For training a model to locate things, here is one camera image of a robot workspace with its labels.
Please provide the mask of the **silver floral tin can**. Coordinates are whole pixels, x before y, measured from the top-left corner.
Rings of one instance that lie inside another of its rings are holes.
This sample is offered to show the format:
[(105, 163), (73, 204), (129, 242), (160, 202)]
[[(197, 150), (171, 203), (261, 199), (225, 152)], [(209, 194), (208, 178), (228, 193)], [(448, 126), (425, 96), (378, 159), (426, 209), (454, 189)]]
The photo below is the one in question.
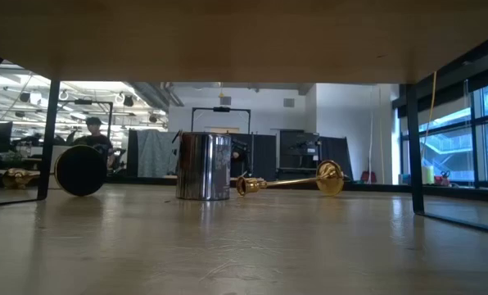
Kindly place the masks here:
[(176, 198), (223, 201), (230, 198), (232, 140), (227, 134), (179, 131)]

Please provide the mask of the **black equipment cabinet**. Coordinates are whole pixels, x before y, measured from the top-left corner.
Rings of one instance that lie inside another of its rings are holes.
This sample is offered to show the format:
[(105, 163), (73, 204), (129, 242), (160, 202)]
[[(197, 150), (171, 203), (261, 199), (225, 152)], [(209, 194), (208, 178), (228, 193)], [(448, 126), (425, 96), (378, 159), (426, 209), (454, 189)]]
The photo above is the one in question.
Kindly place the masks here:
[(279, 179), (298, 179), (314, 176), (321, 162), (321, 143), (317, 133), (295, 130), (280, 132)]

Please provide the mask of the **grey hanging cloth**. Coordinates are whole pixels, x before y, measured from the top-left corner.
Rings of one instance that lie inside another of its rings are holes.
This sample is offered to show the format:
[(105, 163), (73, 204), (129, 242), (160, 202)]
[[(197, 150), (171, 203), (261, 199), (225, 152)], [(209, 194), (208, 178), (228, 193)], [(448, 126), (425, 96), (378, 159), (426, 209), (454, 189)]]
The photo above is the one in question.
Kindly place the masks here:
[(176, 132), (140, 130), (138, 136), (138, 177), (164, 178), (174, 175), (179, 142)]

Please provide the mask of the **wooden riser with black legs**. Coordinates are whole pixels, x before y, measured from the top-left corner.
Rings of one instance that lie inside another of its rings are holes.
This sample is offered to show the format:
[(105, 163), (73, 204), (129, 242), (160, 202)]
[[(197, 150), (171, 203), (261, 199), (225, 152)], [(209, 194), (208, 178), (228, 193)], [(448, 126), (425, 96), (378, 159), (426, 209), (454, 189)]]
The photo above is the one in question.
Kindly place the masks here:
[(424, 214), (417, 88), (488, 45), (488, 0), (0, 0), (0, 57), (63, 80), (407, 87), (413, 211)]

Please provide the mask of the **white pole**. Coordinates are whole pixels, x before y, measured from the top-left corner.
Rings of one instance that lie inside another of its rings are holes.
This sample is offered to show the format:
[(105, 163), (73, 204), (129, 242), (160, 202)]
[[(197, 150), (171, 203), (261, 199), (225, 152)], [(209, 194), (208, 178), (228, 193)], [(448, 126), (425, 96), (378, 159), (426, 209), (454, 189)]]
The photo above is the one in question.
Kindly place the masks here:
[(369, 134), (369, 147), (368, 147), (368, 171), (372, 171), (372, 152), (373, 152), (373, 88), (370, 87), (369, 97), (369, 110), (370, 110), (370, 134)]

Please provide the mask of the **black window frame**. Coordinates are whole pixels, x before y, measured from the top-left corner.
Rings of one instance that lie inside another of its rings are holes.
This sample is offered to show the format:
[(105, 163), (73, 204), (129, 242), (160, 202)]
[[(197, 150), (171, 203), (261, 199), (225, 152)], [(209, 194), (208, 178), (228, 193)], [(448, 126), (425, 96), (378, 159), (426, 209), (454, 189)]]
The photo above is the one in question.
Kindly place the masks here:
[(488, 85), (465, 80), (419, 102), (419, 156), (435, 183), (488, 188)]

